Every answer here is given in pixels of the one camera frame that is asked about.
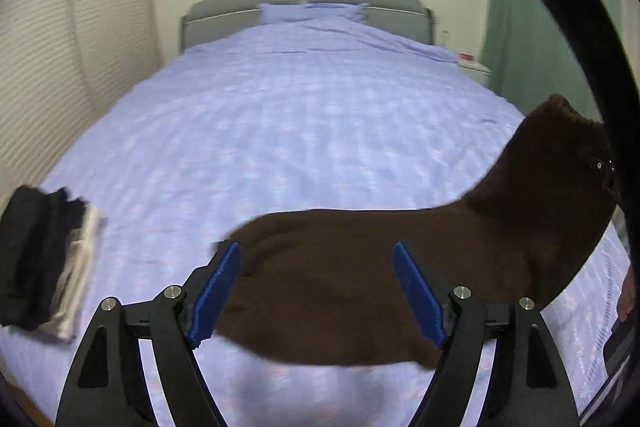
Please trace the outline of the brown corduroy pants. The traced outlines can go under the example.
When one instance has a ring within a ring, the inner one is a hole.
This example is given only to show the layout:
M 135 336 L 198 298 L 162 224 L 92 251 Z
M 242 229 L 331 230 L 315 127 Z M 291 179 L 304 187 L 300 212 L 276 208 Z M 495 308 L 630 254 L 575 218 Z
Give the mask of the brown corduroy pants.
M 538 306 L 564 291 L 612 218 L 611 164 L 603 124 L 552 95 L 449 204 L 259 217 L 230 236 L 242 271 L 216 331 L 283 363 L 430 369 L 454 324 L 454 288 Z

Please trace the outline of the cream folded garment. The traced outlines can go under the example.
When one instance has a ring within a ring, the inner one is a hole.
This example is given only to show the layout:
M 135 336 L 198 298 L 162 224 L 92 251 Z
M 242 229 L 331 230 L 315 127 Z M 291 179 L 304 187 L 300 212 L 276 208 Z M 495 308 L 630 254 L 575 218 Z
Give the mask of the cream folded garment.
M 96 259 L 102 220 L 96 206 L 85 207 L 81 227 L 68 238 L 63 270 L 51 301 L 50 319 L 39 327 L 63 343 L 70 343 L 76 336 L 77 315 Z

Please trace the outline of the black folded garment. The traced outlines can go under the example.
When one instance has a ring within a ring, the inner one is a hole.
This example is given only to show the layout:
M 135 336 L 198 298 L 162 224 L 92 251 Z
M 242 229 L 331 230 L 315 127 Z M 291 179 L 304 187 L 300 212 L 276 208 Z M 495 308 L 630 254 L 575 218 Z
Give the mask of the black folded garment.
M 66 188 L 22 185 L 1 216 L 1 324 L 34 331 L 52 317 L 52 301 L 73 231 L 86 203 Z

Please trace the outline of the purple floral bed sheet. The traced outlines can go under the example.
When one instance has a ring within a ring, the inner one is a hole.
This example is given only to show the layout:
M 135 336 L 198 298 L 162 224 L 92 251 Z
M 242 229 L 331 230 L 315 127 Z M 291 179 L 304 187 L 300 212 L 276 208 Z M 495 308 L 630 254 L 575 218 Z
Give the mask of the purple floral bed sheet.
M 79 338 L 108 296 L 155 297 L 265 213 L 435 207 L 488 170 L 524 116 L 452 52 L 349 20 L 259 25 L 141 81 L 41 185 L 106 217 L 73 343 L 1 329 L 9 373 L 54 419 Z M 582 411 L 629 261 L 613 225 L 544 310 Z M 195 351 L 229 426 L 407 426 L 432 373 L 413 364 L 272 364 L 215 337 Z

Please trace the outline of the white bedside table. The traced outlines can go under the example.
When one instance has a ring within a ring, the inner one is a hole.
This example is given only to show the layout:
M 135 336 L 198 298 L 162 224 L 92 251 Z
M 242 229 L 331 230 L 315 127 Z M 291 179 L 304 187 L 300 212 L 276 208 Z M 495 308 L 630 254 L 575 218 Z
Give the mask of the white bedside table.
M 475 57 L 467 53 L 458 54 L 458 67 L 469 78 L 481 84 L 487 86 L 491 77 L 491 69 L 484 64 L 477 62 Z

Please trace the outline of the green curtain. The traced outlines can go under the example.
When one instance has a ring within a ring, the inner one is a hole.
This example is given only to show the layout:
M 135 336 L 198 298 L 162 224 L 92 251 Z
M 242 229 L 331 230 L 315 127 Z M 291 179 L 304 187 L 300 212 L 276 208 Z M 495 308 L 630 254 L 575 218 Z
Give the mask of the green curtain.
M 541 0 L 489 0 L 482 62 L 489 88 L 523 114 L 553 93 L 582 115 L 601 118 L 574 53 Z

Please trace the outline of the grey padded headboard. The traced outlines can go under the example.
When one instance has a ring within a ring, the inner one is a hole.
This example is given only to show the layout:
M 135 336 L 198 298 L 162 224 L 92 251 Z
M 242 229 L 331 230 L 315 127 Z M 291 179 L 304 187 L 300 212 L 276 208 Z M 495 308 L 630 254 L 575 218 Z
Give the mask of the grey padded headboard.
M 433 44 L 435 17 L 420 0 L 203 0 L 181 17 L 179 50 L 260 24 L 341 17 L 424 44 Z

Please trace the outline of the purple floral pillow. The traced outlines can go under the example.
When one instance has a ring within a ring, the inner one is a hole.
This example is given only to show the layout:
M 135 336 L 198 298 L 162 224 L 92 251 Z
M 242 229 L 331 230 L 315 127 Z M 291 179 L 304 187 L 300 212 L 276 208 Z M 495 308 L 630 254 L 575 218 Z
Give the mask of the purple floral pillow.
M 263 3 L 259 5 L 259 11 L 262 24 L 297 23 L 308 22 L 308 20 L 333 20 L 334 18 L 361 23 L 367 14 L 368 7 L 367 3 Z

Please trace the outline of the white louvered wardrobe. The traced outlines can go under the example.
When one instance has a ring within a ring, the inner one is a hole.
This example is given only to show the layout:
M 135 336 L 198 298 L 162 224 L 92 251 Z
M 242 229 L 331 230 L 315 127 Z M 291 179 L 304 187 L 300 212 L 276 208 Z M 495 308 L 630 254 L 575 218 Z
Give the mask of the white louvered wardrobe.
M 159 68 L 152 0 L 1 0 L 1 198 Z

